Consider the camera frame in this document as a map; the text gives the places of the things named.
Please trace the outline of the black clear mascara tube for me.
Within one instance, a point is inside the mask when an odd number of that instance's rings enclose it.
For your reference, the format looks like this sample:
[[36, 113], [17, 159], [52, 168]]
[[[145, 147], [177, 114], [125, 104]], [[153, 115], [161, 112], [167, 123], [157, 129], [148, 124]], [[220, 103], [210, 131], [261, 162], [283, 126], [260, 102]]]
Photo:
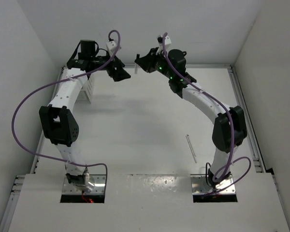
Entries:
[[139, 66], [138, 66], [138, 64], [135, 62], [134, 74], [137, 74], [137, 73], [138, 73], [138, 69], [139, 69]]

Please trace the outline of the thin clear silver stick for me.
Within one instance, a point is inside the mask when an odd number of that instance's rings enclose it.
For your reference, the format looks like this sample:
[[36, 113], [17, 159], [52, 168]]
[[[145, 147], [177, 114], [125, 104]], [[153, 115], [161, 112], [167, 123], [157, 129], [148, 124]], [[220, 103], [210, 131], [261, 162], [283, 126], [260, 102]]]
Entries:
[[195, 154], [195, 152], [194, 152], [194, 149], [193, 149], [193, 146], [192, 146], [192, 143], [191, 143], [191, 141], [190, 141], [190, 137], [189, 137], [188, 134], [186, 135], [186, 140], [187, 140], [187, 143], [188, 143], [188, 145], [189, 145], [189, 148], [190, 148], [190, 151], [191, 151], [192, 157], [193, 157], [193, 159], [194, 159], [194, 162], [197, 163], [196, 154]]

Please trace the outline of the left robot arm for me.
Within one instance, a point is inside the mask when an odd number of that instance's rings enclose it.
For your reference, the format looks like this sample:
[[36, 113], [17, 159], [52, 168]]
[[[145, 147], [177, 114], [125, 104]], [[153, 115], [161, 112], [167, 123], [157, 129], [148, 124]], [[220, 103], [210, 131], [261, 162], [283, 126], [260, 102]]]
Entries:
[[93, 70], [106, 71], [115, 82], [130, 78], [124, 70], [125, 65], [114, 56], [119, 48], [116, 41], [109, 39], [106, 55], [99, 56], [95, 41], [81, 40], [66, 64], [67, 69], [55, 97], [47, 106], [39, 109], [45, 138], [56, 146], [65, 160], [69, 184], [80, 188], [88, 186], [89, 172], [77, 147], [79, 126], [73, 116], [73, 108]]

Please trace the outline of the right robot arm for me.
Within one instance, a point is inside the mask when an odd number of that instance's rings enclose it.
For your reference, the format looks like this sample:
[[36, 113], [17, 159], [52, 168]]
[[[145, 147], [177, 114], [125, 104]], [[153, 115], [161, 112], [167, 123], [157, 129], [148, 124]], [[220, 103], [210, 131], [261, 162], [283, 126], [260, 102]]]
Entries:
[[231, 107], [204, 91], [186, 71], [185, 56], [186, 52], [178, 49], [170, 50], [165, 56], [159, 48], [152, 48], [144, 57], [137, 55], [135, 63], [147, 73], [158, 71], [167, 77], [170, 89], [213, 123], [212, 141], [216, 150], [207, 181], [215, 187], [230, 175], [236, 147], [247, 137], [245, 115], [240, 106]]

